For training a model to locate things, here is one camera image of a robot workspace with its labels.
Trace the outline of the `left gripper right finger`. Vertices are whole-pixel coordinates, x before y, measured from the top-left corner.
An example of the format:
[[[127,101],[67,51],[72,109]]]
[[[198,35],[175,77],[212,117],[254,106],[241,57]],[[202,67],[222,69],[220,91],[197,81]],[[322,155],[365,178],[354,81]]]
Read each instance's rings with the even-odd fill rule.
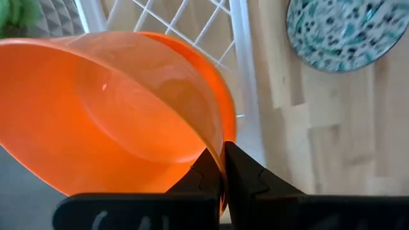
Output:
[[[409,230],[409,196],[309,195],[225,143],[234,230]]]

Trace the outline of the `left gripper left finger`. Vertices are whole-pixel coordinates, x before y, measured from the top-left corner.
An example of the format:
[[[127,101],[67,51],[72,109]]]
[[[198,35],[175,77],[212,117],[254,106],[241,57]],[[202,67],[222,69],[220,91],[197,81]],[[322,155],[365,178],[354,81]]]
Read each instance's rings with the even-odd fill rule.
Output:
[[[64,199],[54,230],[219,230],[221,173],[204,150],[164,193],[85,193]]]

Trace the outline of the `teal speckled mini bowl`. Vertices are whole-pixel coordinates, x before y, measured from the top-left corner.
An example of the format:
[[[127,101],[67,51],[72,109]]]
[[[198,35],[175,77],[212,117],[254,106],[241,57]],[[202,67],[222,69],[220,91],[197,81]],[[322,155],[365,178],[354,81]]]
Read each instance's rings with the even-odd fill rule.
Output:
[[[346,73],[385,55],[409,27],[409,0],[289,0],[294,53],[323,72]]]

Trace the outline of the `grey triangle-pattern plant pot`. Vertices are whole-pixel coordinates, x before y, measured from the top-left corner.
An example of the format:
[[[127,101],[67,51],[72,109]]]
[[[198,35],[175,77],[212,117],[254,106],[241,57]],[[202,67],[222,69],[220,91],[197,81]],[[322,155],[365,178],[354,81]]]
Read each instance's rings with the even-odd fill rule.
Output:
[[[74,0],[33,0],[39,9],[38,20],[27,27],[28,37],[60,37],[84,33]]]

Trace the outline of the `green succulent plant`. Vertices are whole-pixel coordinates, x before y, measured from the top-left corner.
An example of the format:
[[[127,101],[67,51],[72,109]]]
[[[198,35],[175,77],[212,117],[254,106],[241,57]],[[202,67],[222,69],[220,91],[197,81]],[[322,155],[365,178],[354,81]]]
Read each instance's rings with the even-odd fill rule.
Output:
[[[37,0],[0,0],[0,39],[25,38],[41,19]]]

